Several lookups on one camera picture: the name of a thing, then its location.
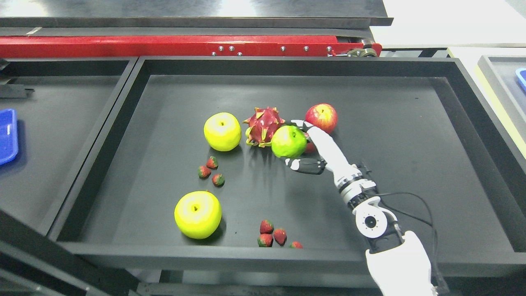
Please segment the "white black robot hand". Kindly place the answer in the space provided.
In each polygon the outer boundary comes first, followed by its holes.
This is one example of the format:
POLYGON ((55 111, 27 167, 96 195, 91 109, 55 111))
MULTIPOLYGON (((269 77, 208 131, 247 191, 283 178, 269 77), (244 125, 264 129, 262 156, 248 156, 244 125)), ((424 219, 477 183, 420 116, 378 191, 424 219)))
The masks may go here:
POLYGON ((317 148, 320 160, 285 158, 284 163, 299 173, 321 174, 328 170, 333 174, 334 184, 340 189, 352 180, 362 178, 361 171, 349 164, 334 139, 325 131, 306 120, 287 120, 285 125, 295 126, 308 134, 308 140, 317 148))

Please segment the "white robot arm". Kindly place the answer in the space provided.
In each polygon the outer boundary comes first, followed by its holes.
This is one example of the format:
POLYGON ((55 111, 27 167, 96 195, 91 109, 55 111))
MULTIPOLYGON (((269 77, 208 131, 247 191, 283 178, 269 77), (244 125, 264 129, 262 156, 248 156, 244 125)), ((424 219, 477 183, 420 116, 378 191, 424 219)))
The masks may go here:
POLYGON ((380 206, 376 184, 349 164, 331 169, 343 201, 366 238, 367 268, 384 296, 436 296, 431 262, 415 232, 402 232, 397 217, 380 206))

